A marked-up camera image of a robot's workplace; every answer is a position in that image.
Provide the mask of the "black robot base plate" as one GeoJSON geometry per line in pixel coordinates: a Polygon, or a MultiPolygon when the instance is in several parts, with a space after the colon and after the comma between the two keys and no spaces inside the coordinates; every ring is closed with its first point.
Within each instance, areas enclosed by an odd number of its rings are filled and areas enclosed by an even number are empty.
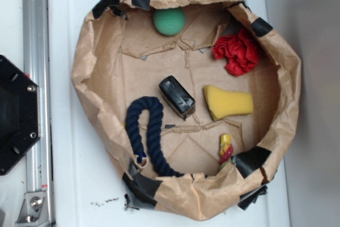
{"type": "Polygon", "coordinates": [[[39,87],[1,56],[1,176],[7,175],[40,138],[39,87]]]}

